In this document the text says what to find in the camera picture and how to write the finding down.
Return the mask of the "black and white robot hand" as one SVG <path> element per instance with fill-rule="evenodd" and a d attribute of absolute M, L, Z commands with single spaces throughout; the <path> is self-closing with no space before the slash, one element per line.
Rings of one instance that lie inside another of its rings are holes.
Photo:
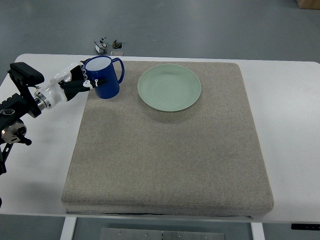
<path fill-rule="evenodd" d="M 85 69 L 85 61 L 76 61 L 50 80 L 50 99 L 56 103 L 68 102 L 78 93 L 88 92 L 107 82 L 103 77 L 90 78 Z"/>

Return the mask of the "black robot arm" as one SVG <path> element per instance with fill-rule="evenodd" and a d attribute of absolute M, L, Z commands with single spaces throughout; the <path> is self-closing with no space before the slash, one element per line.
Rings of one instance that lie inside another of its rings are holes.
<path fill-rule="evenodd" d="M 0 144 L 5 145 L 0 151 L 1 174 L 7 172 L 6 160 L 13 144 L 32 144 L 32 141 L 26 138 L 27 127 L 21 118 L 26 114 L 36 118 L 42 113 L 40 101 L 34 99 L 29 88 L 45 81 L 39 71 L 24 62 L 11 63 L 8 74 L 19 93 L 0 103 Z"/>

